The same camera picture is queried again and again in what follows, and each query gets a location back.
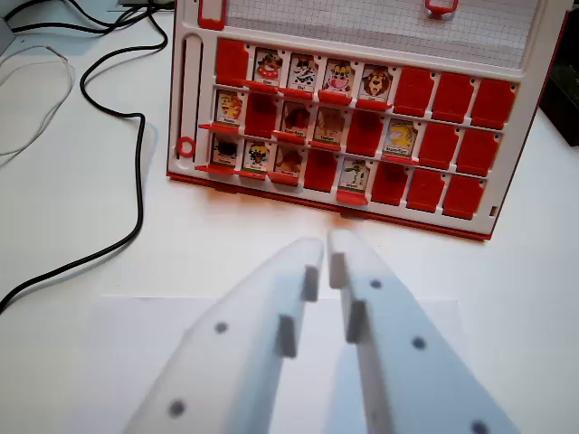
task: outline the red clip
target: red clip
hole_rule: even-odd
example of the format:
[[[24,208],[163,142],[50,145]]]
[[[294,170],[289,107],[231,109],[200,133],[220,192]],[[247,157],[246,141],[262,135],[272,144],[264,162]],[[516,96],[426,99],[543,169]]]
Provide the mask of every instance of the red clip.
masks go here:
[[[454,0],[452,7],[442,7],[442,6],[433,6],[431,5],[431,0],[425,0],[426,8],[429,9],[435,15],[444,15],[444,14],[452,14],[456,11],[456,8],[459,6],[459,0]]]

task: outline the white cable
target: white cable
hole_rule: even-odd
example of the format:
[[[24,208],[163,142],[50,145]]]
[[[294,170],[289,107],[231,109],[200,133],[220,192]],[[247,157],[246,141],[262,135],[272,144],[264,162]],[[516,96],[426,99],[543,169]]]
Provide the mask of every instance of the white cable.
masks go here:
[[[14,57],[16,54],[20,54],[21,52],[26,52],[26,51],[31,50],[33,48],[44,48],[44,49],[48,50],[49,52],[53,52],[55,55],[57,55],[60,58],[62,64],[64,65],[64,68],[66,68],[66,72],[67,72],[67,75],[69,78],[69,86],[68,86],[68,89],[66,90],[64,96],[48,110],[48,112],[44,116],[40,126],[34,132],[33,136],[24,145],[17,147],[16,149],[14,149],[12,151],[0,152],[0,156],[9,156],[11,154],[14,154],[14,156],[16,156],[16,155],[20,154],[22,151],[24,151],[32,143],[34,143],[34,140],[36,140],[44,132],[44,130],[50,125],[52,118],[54,118],[54,115],[56,114],[58,109],[61,107],[62,103],[69,97],[69,95],[72,92],[72,88],[74,87],[74,67],[69,64],[69,61],[66,57],[64,57],[62,54],[60,54],[59,52],[54,50],[53,47],[50,47],[48,45],[34,45],[32,47],[28,47],[28,48],[24,48],[22,50],[19,50],[18,52],[14,52],[0,61],[0,68],[2,68],[2,65],[4,64],[4,62],[7,61],[8,59],[10,59],[11,57]],[[26,65],[22,65],[22,66],[16,68],[15,70],[11,71],[2,81],[0,81],[0,86],[2,86],[4,83],[6,83],[6,81],[10,77],[12,77],[12,75],[16,71],[18,71],[26,66],[31,66],[31,65],[36,65],[36,64],[38,64],[38,62],[37,63],[29,63]]]

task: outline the cartoon dog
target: cartoon dog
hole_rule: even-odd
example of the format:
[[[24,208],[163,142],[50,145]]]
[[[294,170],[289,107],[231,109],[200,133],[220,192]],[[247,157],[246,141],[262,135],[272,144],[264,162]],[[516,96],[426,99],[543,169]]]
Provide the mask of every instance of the cartoon dog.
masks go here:
[[[327,77],[322,89],[333,90],[334,92],[349,92],[351,74],[352,68],[350,68],[350,63],[341,61],[330,70],[329,77]]]
[[[383,68],[373,71],[370,75],[364,77],[362,80],[364,82],[365,93],[371,97],[382,95],[390,89],[391,79],[388,75],[388,72]]]
[[[257,73],[264,79],[276,80],[283,60],[277,55],[268,52],[263,59],[257,62]]]
[[[227,118],[237,119],[242,113],[242,101],[235,94],[222,93],[221,111]]]
[[[261,165],[268,161],[270,150],[263,144],[263,142],[255,142],[250,147],[248,154],[254,164]]]

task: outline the black cable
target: black cable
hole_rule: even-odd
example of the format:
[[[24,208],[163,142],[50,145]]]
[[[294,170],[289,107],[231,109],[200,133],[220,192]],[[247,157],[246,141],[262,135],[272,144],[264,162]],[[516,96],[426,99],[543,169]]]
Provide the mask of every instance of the black cable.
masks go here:
[[[162,6],[163,9],[170,9],[171,7],[175,7],[174,4],[171,5],[166,5],[166,6]],[[147,6],[147,11],[152,11],[154,9],[158,10],[158,6],[153,4],[152,0],[148,0],[148,6]],[[89,93],[86,91],[86,81],[89,78],[89,76],[105,61],[107,61],[108,59],[118,56],[120,54],[124,54],[126,52],[137,52],[137,51],[161,51],[163,50],[167,44],[168,44],[168,37],[166,35],[166,33],[163,31],[163,29],[158,25],[158,23],[155,21],[155,18],[153,18],[153,14],[154,12],[152,12],[151,14],[147,15],[148,19],[151,21],[151,23],[155,26],[155,28],[157,29],[157,31],[163,36],[163,41],[155,44],[155,45],[139,45],[136,47],[127,47],[127,48],[121,48],[120,50],[116,50],[114,52],[110,52],[108,54],[105,54],[103,57],[101,57],[100,59],[98,59],[97,61],[95,61],[85,72],[84,74],[82,74],[81,77],[81,82],[80,82],[80,87],[81,87],[81,92],[82,95],[84,96],[84,98],[96,109],[107,113],[111,116],[114,116],[115,118],[123,118],[123,119],[127,119],[127,118],[138,118],[138,133],[137,133],[137,144],[135,147],[135,183],[136,183],[136,193],[137,193],[137,223],[135,224],[135,227],[133,228],[133,230],[126,236],[124,237],[122,240],[119,240],[117,242],[115,242],[114,244],[111,244],[110,246],[97,251],[96,253],[92,253],[89,256],[86,256],[84,258],[81,259],[77,259],[74,260],[73,262],[70,262],[66,265],[63,265],[62,267],[59,267],[57,269],[54,269],[52,271],[49,271],[47,273],[42,274],[41,276],[37,276],[35,278],[31,278],[29,280],[26,280],[24,283],[21,283],[20,285],[18,285],[16,288],[14,288],[12,291],[10,291],[1,301],[0,301],[0,315],[8,308],[8,306],[10,305],[10,302],[14,299],[14,297],[16,297],[18,294],[20,294],[22,291],[24,291],[25,289],[27,289],[28,287],[35,285],[37,283],[40,283],[46,279],[49,278],[53,278],[55,276],[58,276],[59,274],[62,274],[70,269],[74,269],[76,267],[79,267],[81,265],[84,265],[88,262],[91,262],[95,259],[101,258],[109,253],[111,253],[112,251],[130,243],[131,241],[133,241],[137,236],[138,233],[140,232],[141,228],[143,227],[143,219],[144,219],[144,215],[145,215],[145,210],[144,210],[144,206],[143,206],[143,189],[142,189],[142,185],[141,185],[141,164],[140,164],[140,159],[141,159],[141,147],[143,144],[143,134],[145,132],[145,124],[147,122],[145,115],[143,113],[139,113],[139,112],[134,112],[134,113],[122,113],[116,110],[113,110],[112,108],[108,108],[105,107],[101,104],[99,104],[95,99],[93,99]]]

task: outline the guess who game board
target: guess who game board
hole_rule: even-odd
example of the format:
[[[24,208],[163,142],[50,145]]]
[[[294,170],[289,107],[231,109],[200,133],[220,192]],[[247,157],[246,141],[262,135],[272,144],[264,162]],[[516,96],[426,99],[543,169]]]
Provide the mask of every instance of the guess who game board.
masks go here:
[[[487,240],[572,3],[180,0],[167,173]]]

